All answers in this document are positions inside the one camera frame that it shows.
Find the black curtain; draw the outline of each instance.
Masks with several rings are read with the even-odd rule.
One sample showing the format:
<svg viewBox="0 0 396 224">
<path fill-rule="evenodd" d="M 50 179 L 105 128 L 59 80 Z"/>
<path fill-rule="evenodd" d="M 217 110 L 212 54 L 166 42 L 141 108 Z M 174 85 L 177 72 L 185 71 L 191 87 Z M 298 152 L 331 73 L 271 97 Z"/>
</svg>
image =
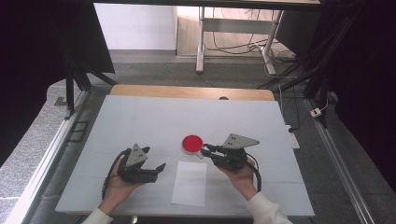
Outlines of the black curtain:
<svg viewBox="0 0 396 224">
<path fill-rule="evenodd" d="M 391 2 L 367 0 L 332 57 L 341 121 L 396 191 L 396 22 Z"/>
<path fill-rule="evenodd" d="M 0 164 L 40 112 L 48 87 L 65 78 L 65 54 L 114 73 L 93 4 L 0 2 Z"/>
</svg>

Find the power strip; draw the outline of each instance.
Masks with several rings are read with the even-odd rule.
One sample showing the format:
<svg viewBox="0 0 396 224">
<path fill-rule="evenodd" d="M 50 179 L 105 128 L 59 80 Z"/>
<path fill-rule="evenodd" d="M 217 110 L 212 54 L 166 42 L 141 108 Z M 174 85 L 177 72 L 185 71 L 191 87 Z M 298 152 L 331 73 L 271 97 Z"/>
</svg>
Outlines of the power strip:
<svg viewBox="0 0 396 224">
<path fill-rule="evenodd" d="M 291 128 L 290 125 L 285 125 L 286 130 L 288 131 L 288 133 L 290 134 L 290 144 L 291 147 L 294 149 L 300 148 L 300 145 L 298 144 L 296 135 L 294 135 L 294 133 L 289 132 L 289 129 Z"/>
</svg>

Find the white paper sheet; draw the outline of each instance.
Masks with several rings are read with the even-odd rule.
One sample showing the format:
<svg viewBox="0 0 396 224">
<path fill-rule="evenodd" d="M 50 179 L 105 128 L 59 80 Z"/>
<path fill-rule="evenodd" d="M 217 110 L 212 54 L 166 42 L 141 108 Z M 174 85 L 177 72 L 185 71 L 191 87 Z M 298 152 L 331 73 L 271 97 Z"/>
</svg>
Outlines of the white paper sheet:
<svg viewBox="0 0 396 224">
<path fill-rule="evenodd" d="M 206 163 L 179 161 L 172 203 L 204 206 Z"/>
</svg>

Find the hand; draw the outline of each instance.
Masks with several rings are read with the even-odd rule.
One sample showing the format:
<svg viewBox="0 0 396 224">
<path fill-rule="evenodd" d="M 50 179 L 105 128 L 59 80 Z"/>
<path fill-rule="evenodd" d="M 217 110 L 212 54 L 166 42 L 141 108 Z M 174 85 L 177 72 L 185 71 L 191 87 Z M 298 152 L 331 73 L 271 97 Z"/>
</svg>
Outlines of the hand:
<svg viewBox="0 0 396 224">
<path fill-rule="evenodd" d="M 122 158 L 117 161 L 111 171 L 111 176 L 113 177 L 109 179 L 105 198 L 99 205 L 99 209 L 108 216 L 110 216 L 114 209 L 116 209 L 122 202 L 127 200 L 135 189 L 144 185 L 144 183 L 127 183 L 117 175 L 121 159 Z"/>
<path fill-rule="evenodd" d="M 247 159 L 247 161 L 254 166 L 254 161 L 252 159 Z M 242 170 L 232 172 L 224 168 L 218 167 L 224 174 L 230 178 L 233 186 L 247 199 L 250 200 L 254 195 L 257 194 L 257 190 L 254 188 L 253 184 L 253 171 L 245 166 Z"/>
</svg>

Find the white sleeve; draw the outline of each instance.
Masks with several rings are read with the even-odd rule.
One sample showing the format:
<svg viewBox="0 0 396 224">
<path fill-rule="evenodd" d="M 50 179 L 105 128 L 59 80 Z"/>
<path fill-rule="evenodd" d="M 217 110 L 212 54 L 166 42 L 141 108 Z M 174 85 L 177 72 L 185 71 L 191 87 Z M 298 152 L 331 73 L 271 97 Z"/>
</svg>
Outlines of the white sleeve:
<svg viewBox="0 0 396 224">
<path fill-rule="evenodd" d="M 99 208 L 95 208 L 82 224 L 110 224 L 112 220 L 112 217 L 106 215 Z"/>
<path fill-rule="evenodd" d="M 261 192 L 247 201 L 247 210 L 253 215 L 254 224 L 291 224 L 280 213 L 279 204 L 271 203 Z"/>
</svg>

